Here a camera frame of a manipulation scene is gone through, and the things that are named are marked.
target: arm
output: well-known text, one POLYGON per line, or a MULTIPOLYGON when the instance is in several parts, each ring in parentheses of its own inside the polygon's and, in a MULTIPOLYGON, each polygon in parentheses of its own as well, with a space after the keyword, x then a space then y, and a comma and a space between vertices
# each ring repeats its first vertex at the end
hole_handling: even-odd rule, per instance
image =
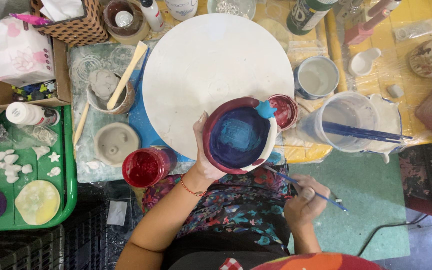
MULTIPOLYGON (((194 193, 204 192, 211 183, 225 175, 209 163, 203 152, 202 130, 207 117, 205 112, 193 126, 198 158, 182 179, 194 193)), ((189 193, 181 183, 176 184, 138 223, 117 260, 116 270, 159 269, 164 250, 200 199, 189 193)))
POLYGON ((294 185, 299 196, 294 197, 284 205, 284 216, 294 238, 295 254, 321 252, 318 239, 313 228, 313 219, 326 208, 327 200, 315 196, 315 191, 327 198, 330 191, 309 175, 291 175, 298 181, 294 185))

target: floral patterned clothing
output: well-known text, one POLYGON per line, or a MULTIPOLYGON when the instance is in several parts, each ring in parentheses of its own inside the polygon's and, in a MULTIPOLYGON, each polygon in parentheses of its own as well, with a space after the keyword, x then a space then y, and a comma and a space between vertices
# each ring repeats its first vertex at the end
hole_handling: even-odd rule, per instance
MULTIPOLYGON (((283 166, 276 170, 285 173, 283 166)), ((181 175, 171 175, 147 188, 142 199, 143 213, 163 198, 181 175)), ((227 174, 211 184, 194 207, 176 238, 192 232, 252 231, 253 241, 260 245, 280 245, 287 253, 290 229, 283 214, 291 198, 284 178, 258 167, 247 174, 227 174)))

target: cardboard box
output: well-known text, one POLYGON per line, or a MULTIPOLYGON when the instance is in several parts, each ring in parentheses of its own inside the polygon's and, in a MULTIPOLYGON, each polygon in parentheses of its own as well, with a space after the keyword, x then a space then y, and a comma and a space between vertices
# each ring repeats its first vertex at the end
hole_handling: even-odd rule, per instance
MULTIPOLYGON (((68 47, 59 39, 53 39, 54 72, 56 75, 57 97, 28 101, 44 107, 57 107, 71 104, 71 83, 67 64, 68 47)), ((13 89, 10 84, 0 82, 0 113, 13 101, 13 89)))

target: green paint bottle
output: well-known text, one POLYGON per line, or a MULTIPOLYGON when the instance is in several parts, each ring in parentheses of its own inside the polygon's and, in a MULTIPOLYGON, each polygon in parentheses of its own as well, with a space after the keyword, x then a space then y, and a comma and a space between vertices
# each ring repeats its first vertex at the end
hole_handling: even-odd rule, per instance
POLYGON ((288 29, 298 36, 308 34, 336 2, 338 0, 297 0, 286 19, 288 29))

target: hand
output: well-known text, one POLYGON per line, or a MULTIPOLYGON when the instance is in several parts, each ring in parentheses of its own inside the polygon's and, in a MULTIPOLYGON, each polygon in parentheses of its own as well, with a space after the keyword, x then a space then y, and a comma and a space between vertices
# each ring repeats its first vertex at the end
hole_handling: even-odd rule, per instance
POLYGON ((201 114, 199 120, 192 125, 194 136, 196 137, 196 144, 198 145, 198 157, 196 159, 196 164, 191 169, 195 169, 198 174, 213 182, 225 176, 226 173, 213 166, 206 158, 203 150, 203 128, 207 120, 208 113, 205 111, 201 114))
POLYGON ((298 196, 286 201, 284 217, 290 227, 302 227, 311 224, 326 208, 327 200, 316 196, 315 192, 326 198, 329 198, 331 192, 309 175, 293 174, 291 178, 298 181, 298 184, 294 185, 298 196))

